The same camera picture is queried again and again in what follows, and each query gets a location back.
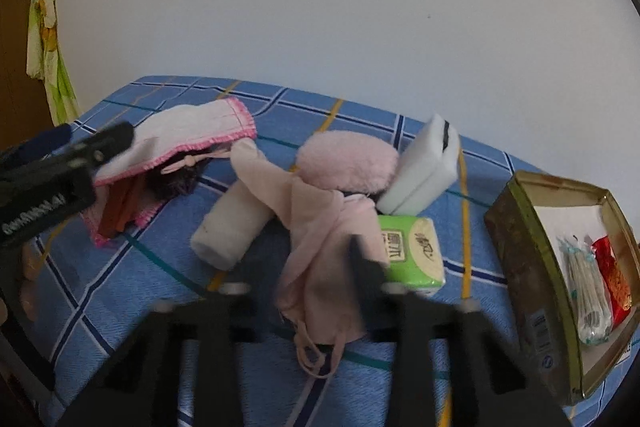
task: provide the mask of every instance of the green tissue pack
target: green tissue pack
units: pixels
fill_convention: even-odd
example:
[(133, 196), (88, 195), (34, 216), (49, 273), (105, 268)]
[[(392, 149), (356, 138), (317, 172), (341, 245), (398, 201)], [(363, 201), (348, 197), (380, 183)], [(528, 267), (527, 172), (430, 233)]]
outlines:
[(386, 274), (425, 296), (445, 283), (444, 264), (433, 221), (426, 217), (378, 216), (391, 266)]

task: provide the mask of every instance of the blue checkered fabric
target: blue checkered fabric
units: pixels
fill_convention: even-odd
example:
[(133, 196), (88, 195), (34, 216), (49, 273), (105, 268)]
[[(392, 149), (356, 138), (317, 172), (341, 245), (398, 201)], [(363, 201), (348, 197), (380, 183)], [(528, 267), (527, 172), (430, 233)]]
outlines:
[[(74, 140), (86, 138), (107, 123), (142, 123), (155, 112), (178, 104), (214, 100), (234, 81), (226, 78), (146, 76), (117, 90), (73, 124)], [(267, 158), (289, 168), (296, 149), (326, 119), (335, 99), (295, 89), (242, 82), (231, 92), (254, 115), (257, 143)], [(423, 126), (358, 103), (344, 102), (330, 129), (371, 134), (403, 150)], [(535, 167), (468, 138), (462, 138), (468, 170), (472, 238), (472, 295), (508, 339), (516, 341), (506, 281), (482, 216), (514, 170)], [(193, 194), (167, 203), (145, 230), (130, 229), (105, 248), (96, 248), (79, 218), (54, 240), (46, 269), (38, 279), (40, 313), (30, 326), (36, 346), (56, 369), (56, 392), (41, 404), (46, 425), (53, 425), (101, 362), (159, 298), (179, 303), (196, 299), (214, 275), (189, 247), (204, 215), (234, 181), (228, 160), (212, 161)], [(447, 283), (436, 295), (458, 301), (462, 289), (462, 194), (458, 184), (439, 197), (423, 215), (434, 220), (446, 266)], [(36, 239), (42, 248), (47, 234)], [(240, 349), (241, 384), (248, 426), (311, 425), (373, 427), (383, 425), (394, 348), (357, 341), (348, 346), (337, 373), (313, 380), (298, 367), (285, 335), (272, 333), (261, 344)], [(588, 425), (606, 405), (640, 346), (619, 363), (589, 399), (567, 409), (574, 425)], [(180, 391), (180, 420), (191, 425), (191, 380), (195, 346), (186, 350)], [(438, 407), (447, 391), (445, 347), (433, 346)]]

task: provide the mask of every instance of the open box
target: open box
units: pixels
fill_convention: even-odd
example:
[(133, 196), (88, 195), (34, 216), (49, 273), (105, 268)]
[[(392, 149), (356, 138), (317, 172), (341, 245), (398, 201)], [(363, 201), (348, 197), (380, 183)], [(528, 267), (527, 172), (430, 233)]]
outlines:
[[(593, 216), (587, 207), (599, 209), (600, 226), (631, 290), (628, 317), (599, 346), (578, 338), (556, 238), (548, 235), (562, 207), (575, 207), (576, 216)], [(521, 350), (558, 403), (574, 405), (602, 383), (640, 322), (640, 252), (631, 228), (608, 190), (525, 171), (513, 175), (484, 221), (508, 282)]]

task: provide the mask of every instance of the white cloth with pink trim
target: white cloth with pink trim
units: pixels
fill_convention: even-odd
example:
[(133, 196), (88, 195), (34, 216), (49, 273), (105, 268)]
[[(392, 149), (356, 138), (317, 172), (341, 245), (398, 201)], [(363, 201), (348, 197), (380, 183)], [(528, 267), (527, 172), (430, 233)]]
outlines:
[[(229, 97), (203, 105), (177, 105), (147, 118), (136, 128), (130, 149), (104, 165), (96, 174), (97, 201), (82, 217), (97, 245), (107, 238), (98, 234), (109, 187), (116, 181), (149, 171), (179, 152), (198, 151), (241, 138), (255, 138), (254, 118), (238, 99)], [(144, 228), (164, 201), (145, 190), (134, 213), (137, 227)]]

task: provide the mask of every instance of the red and gold wrapper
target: red and gold wrapper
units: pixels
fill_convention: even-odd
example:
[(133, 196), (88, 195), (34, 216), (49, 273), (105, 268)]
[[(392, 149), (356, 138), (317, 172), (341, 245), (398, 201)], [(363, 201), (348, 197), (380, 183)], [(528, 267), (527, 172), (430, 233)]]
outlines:
[(624, 322), (631, 311), (631, 289), (613, 256), (609, 237), (601, 237), (593, 243), (593, 250), (598, 262), (598, 269), (611, 297), (613, 327), (615, 328)]

